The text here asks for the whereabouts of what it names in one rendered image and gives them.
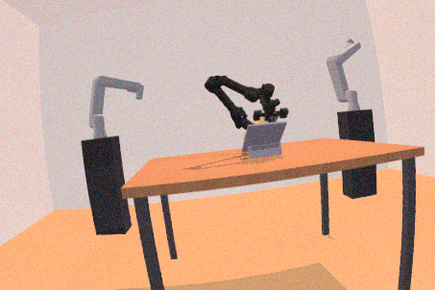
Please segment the pale lilac switch panel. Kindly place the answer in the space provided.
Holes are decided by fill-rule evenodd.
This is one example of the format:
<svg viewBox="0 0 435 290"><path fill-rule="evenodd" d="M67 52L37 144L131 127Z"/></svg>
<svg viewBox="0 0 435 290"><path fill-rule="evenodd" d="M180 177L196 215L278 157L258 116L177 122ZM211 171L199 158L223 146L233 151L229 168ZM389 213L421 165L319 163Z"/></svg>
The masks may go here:
<svg viewBox="0 0 435 290"><path fill-rule="evenodd" d="M287 121L248 125L242 153L249 152L249 158L282 155L280 141L286 124Z"/></svg>

